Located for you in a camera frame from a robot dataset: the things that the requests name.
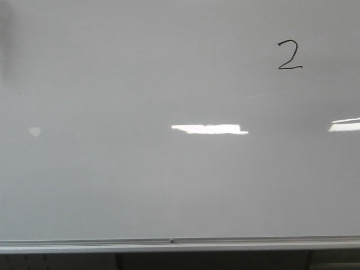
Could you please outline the dark table under whiteboard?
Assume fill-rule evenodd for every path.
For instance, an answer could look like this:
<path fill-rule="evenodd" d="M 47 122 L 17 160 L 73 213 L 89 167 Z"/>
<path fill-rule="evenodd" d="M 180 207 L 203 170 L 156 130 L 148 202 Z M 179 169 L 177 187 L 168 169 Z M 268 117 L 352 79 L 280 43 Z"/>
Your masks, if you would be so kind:
<path fill-rule="evenodd" d="M 359 269 L 359 250 L 11 254 L 1 269 Z"/>

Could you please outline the white whiteboard with aluminium frame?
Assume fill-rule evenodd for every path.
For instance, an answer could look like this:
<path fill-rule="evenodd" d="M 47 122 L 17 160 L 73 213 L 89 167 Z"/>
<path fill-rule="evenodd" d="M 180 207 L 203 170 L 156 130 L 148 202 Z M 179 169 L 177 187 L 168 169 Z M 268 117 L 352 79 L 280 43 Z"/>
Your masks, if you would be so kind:
<path fill-rule="evenodd" d="M 2 254 L 358 247 L 358 1 L 1 2 Z"/>

